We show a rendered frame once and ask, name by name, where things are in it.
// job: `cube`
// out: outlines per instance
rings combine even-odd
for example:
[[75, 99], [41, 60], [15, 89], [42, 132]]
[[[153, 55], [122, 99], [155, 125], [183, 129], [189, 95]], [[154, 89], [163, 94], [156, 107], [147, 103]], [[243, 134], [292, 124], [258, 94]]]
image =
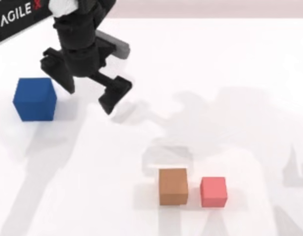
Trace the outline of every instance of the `cube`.
[[186, 169], [159, 170], [159, 204], [161, 206], [185, 205], [188, 198]]
[[224, 177], [203, 177], [200, 190], [202, 207], [225, 207], [228, 195]]
[[50, 78], [20, 78], [13, 104], [22, 121], [52, 121], [57, 95]]

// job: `brown cube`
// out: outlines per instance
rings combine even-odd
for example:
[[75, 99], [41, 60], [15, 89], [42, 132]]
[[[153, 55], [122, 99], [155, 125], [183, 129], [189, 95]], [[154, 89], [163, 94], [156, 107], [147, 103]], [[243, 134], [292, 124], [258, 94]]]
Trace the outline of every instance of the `brown cube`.
[[188, 197], [186, 169], [159, 170], [159, 203], [161, 206], [185, 205]]

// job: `blue cube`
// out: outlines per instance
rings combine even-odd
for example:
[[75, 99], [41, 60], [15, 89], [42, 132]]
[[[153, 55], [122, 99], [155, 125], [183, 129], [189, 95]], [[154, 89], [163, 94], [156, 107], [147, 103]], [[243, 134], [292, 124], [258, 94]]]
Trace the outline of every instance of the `blue cube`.
[[57, 95], [50, 78], [20, 78], [13, 104], [22, 121], [52, 121]]

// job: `pink cube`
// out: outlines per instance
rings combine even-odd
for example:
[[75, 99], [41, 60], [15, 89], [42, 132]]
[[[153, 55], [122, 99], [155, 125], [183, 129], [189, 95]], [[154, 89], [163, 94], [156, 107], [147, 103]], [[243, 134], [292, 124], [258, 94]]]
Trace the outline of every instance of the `pink cube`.
[[228, 196], [224, 177], [203, 177], [200, 190], [202, 207], [225, 207]]

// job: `white table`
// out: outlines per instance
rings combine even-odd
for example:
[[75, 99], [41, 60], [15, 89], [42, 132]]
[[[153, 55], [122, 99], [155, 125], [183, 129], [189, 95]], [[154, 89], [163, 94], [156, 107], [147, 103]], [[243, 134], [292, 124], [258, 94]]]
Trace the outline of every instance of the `white table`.
[[[79, 79], [54, 122], [22, 123], [52, 23], [0, 45], [0, 236], [303, 235], [303, 20], [109, 19], [132, 52], [102, 71], [135, 82], [117, 110]], [[188, 205], [158, 207], [164, 166], [188, 167]], [[202, 176], [226, 177], [224, 209], [199, 207]]]

